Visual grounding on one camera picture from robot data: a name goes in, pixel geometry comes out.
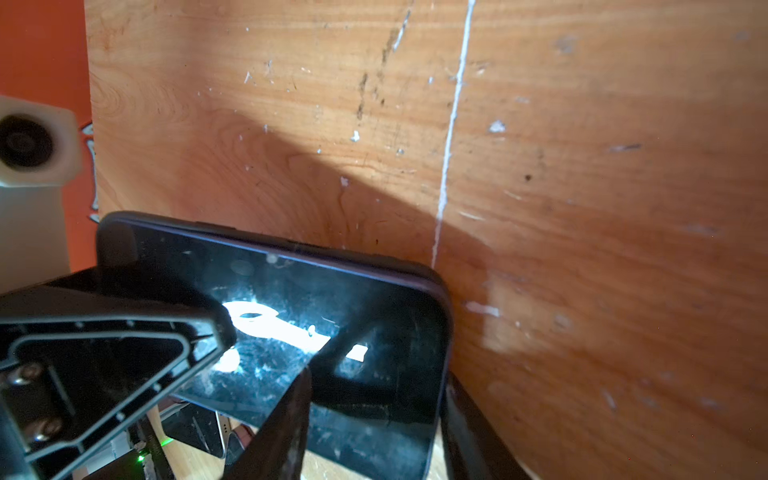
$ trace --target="orange wall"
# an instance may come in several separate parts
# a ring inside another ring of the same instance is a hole
[[[91,123],[83,2],[0,2],[0,94],[68,108]],[[70,268],[96,263],[91,155],[82,137],[83,170],[62,190]]]

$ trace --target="wooden wall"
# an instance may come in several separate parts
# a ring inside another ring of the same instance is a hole
[[[452,368],[533,471],[768,476],[768,3],[85,4],[103,214],[426,264],[441,214]]]

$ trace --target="black smartphone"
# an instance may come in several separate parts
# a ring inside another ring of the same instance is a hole
[[[425,477],[452,339],[428,267],[131,212],[101,221],[97,252],[105,269],[132,266],[229,311],[234,347],[175,395],[258,428],[343,336],[346,357],[313,381],[307,448],[371,478]]]
[[[229,419],[185,401],[162,403],[160,421],[163,433],[171,439],[186,443],[217,458],[227,452],[225,439],[230,434]]]

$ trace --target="screw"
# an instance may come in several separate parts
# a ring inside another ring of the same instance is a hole
[[[64,427],[64,422],[58,417],[51,419],[39,419],[30,423],[25,431],[27,438],[32,442],[47,442],[57,435]]]
[[[40,378],[45,368],[37,362],[25,363],[8,374],[11,385],[27,385]]]

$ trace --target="camera lens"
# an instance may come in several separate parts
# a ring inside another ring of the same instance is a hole
[[[0,161],[15,170],[39,167],[53,155],[53,138],[34,120],[9,115],[0,120]]]

